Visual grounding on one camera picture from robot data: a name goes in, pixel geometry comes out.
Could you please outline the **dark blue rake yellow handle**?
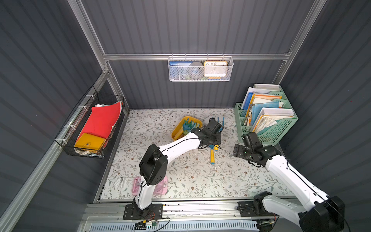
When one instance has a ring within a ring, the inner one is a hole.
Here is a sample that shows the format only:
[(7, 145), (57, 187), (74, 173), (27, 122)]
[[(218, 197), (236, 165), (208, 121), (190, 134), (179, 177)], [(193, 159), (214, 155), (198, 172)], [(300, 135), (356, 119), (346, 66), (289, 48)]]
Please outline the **dark blue rake yellow handle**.
[[(222, 132), (223, 131), (223, 129), (224, 129), (224, 122), (225, 122), (225, 118), (223, 117), (223, 119), (222, 119), (222, 126), (219, 129), (219, 132)], [(220, 149), (220, 145), (219, 144), (217, 144), (216, 146), (215, 145), (209, 145), (209, 148), (210, 148), (210, 164), (211, 165), (214, 165), (215, 164), (214, 151), (219, 150)]]

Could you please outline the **yellow plastic storage box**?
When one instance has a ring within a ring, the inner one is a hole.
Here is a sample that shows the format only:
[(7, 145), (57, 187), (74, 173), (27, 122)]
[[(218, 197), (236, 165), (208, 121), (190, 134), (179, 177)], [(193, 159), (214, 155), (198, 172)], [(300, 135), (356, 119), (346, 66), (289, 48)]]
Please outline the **yellow plastic storage box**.
[(171, 137), (176, 141), (187, 135), (192, 129), (200, 128), (202, 126), (203, 123), (200, 120), (191, 116), (186, 116), (178, 123), (176, 128), (173, 130)]

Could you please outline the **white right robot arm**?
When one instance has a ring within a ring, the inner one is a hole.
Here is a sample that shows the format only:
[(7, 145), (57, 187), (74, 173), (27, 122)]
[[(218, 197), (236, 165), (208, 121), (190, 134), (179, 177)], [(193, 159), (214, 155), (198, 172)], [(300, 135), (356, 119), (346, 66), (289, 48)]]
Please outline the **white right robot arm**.
[(295, 223), (304, 232), (341, 232), (346, 226), (345, 203), (330, 197), (298, 172), (274, 146), (264, 146), (254, 132), (242, 136), (243, 145), (235, 145), (233, 156), (247, 160), (257, 168), (275, 174), (296, 196), (300, 205), (265, 191), (254, 197), (257, 215), (273, 213)]

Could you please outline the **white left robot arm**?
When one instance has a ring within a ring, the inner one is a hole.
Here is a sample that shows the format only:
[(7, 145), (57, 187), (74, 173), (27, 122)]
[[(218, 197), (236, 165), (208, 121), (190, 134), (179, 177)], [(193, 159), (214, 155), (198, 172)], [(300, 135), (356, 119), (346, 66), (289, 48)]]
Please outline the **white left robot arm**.
[(155, 186), (166, 176), (168, 164), (191, 150), (219, 146), (223, 129), (223, 124), (209, 119), (207, 125), (193, 128), (187, 135), (170, 144), (160, 147), (150, 145), (139, 164), (140, 188), (133, 205), (141, 211), (147, 209), (152, 204)]

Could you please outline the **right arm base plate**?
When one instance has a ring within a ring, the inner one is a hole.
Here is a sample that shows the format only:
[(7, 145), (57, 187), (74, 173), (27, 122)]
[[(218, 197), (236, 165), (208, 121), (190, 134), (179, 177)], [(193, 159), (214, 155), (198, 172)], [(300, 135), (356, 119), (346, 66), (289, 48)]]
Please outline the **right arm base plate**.
[(274, 213), (266, 211), (257, 201), (238, 202), (237, 210), (241, 217), (273, 217)]

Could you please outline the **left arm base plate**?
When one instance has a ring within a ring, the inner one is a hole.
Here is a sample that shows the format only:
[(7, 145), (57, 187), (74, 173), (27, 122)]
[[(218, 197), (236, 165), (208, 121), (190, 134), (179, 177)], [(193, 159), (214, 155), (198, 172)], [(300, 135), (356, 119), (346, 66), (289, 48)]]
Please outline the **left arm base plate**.
[(136, 204), (129, 204), (125, 206), (123, 220), (161, 219), (162, 214), (162, 204), (151, 204), (146, 209), (140, 209)]

